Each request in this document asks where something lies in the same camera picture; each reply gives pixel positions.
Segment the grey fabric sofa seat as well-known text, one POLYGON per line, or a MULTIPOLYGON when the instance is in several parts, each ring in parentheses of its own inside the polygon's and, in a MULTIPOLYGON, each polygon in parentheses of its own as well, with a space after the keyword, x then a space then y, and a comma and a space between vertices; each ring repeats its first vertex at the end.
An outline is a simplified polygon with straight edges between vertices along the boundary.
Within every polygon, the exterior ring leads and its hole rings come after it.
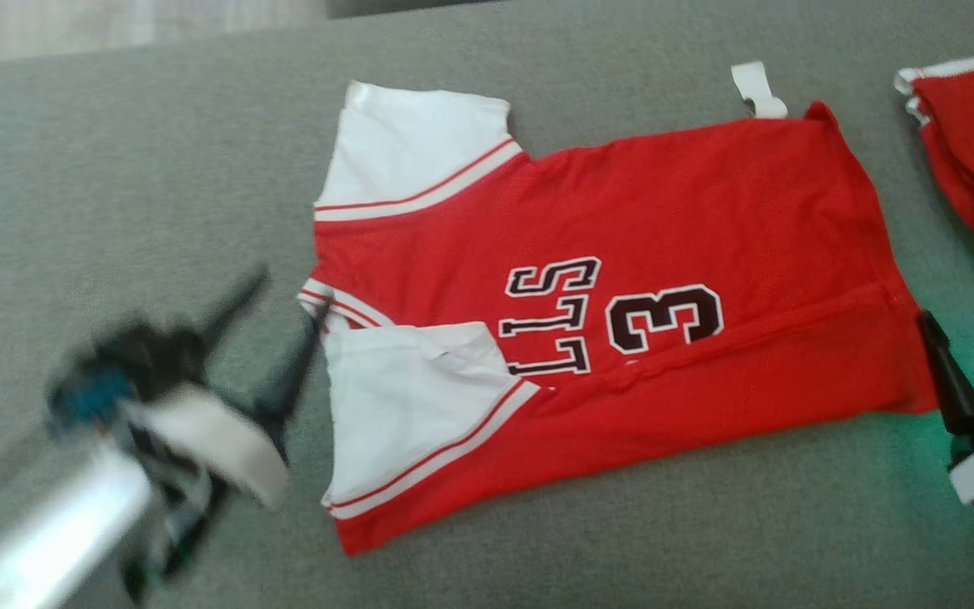
MULTIPOLYGON (((0 529, 76 467, 44 431, 64 356, 144 310, 199 315, 271 284, 212 364, 254 393, 301 331, 310 204, 349 80, 507 99, 535 156, 745 116, 761 59, 792 112, 829 104, 916 300, 974 382, 974 235, 934 186, 893 82, 974 55, 974 0, 518 0, 0 64, 0 529)), ((839 424, 464 509, 345 557, 320 497, 324 379, 274 513, 229 502, 151 609, 974 609, 974 507, 928 416, 839 424)))

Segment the red jersey white sleeves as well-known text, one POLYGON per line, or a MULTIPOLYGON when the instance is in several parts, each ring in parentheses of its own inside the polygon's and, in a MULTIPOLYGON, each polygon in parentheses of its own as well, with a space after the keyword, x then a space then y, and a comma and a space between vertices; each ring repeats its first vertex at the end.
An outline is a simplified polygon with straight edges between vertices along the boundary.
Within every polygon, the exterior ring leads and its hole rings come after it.
POLYGON ((476 502, 937 406, 919 307, 834 113, 530 156, 510 104, 352 82, 314 203, 322 506, 349 556, 476 502))

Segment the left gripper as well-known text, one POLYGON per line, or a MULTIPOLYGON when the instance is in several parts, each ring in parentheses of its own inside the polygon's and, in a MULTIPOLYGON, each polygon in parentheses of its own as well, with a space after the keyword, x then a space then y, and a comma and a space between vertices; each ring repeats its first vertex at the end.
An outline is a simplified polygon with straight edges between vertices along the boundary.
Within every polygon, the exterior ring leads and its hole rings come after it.
MULTIPOLYGON (((258 265, 205 309, 202 342, 220 342, 267 288, 258 265)), ((172 389, 146 405, 125 406, 117 432, 118 509, 112 571, 127 597, 146 597, 185 574, 222 521, 229 502, 281 505, 290 481, 285 431, 320 351, 329 307, 308 314, 303 340, 281 374, 241 409, 197 384, 172 389)))

